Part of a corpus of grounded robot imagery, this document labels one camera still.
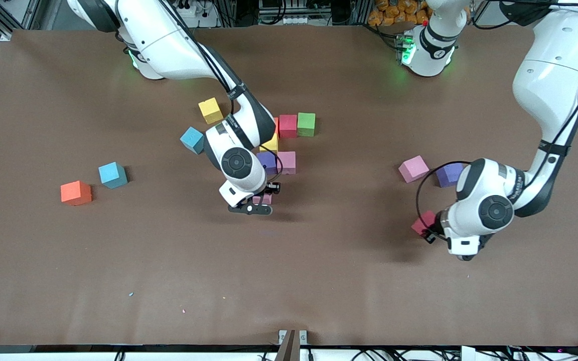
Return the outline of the red foam cube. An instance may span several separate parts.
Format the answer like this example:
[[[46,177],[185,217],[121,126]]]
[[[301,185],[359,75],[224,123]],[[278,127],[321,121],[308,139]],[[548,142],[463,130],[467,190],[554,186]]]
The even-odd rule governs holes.
[[[281,114],[279,116],[279,138],[298,137],[298,115]]]
[[[425,211],[411,225],[411,229],[414,230],[420,237],[427,238],[430,235],[429,229],[435,224],[435,222],[436,213],[433,211]]]

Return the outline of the purple foam cube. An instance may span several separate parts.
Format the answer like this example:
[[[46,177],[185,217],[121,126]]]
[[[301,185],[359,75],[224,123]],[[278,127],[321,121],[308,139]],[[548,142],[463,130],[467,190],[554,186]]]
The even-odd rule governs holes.
[[[456,187],[463,169],[463,163],[451,163],[440,167],[440,169],[435,172],[440,187]]]
[[[256,154],[266,174],[277,174],[277,160],[275,153],[262,151]]]

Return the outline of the green foam cube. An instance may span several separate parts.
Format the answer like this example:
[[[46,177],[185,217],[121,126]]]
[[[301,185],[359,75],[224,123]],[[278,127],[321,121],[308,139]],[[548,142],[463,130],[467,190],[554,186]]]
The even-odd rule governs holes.
[[[297,135],[298,137],[314,137],[315,135],[315,113],[298,113]]]

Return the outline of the teal foam cube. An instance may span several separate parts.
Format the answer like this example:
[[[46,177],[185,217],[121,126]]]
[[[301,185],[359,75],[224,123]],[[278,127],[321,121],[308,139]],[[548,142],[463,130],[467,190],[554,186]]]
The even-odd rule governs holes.
[[[201,154],[204,151],[205,134],[190,126],[179,138],[181,144],[194,154]]]
[[[117,162],[111,162],[98,168],[99,178],[104,187],[114,189],[128,183],[124,167]]]

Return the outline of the brown table mat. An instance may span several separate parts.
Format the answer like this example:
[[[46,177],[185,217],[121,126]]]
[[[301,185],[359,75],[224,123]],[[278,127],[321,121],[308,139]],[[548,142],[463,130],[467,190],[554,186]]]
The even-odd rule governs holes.
[[[297,173],[270,216],[230,213],[222,174],[179,140],[207,128],[200,101],[228,110],[215,80],[144,79],[97,31],[0,44],[0,344],[272,343],[280,329],[316,344],[578,344],[578,133],[548,207],[472,261],[411,229],[417,184],[397,171],[417,155],[529,167],[540,130],[511,85],[530,29],[466,30],[434,78],[363,28],[196,37],[274,115],[317,115],[314,137],[280,140]],[[126,185],[101,183],[111,162]],[[79,180],[92,202],[62,203]]]

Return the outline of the pile of orange objects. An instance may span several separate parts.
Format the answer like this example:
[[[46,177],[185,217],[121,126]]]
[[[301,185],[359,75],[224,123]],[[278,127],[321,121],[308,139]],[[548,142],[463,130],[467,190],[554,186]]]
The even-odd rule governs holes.
[[[367,24],[371,27],[389,27],[403,22],[427,25],[433,13],[426,0],[373,0]]]

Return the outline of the metal mount bracket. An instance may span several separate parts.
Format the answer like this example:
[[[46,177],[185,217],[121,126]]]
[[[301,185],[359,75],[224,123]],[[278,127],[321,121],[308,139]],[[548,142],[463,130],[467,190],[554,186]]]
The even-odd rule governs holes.
[[[307,330],[286,330],[278,332],[279,349],[274,361],[301,361],[301,347],[308,345]]]

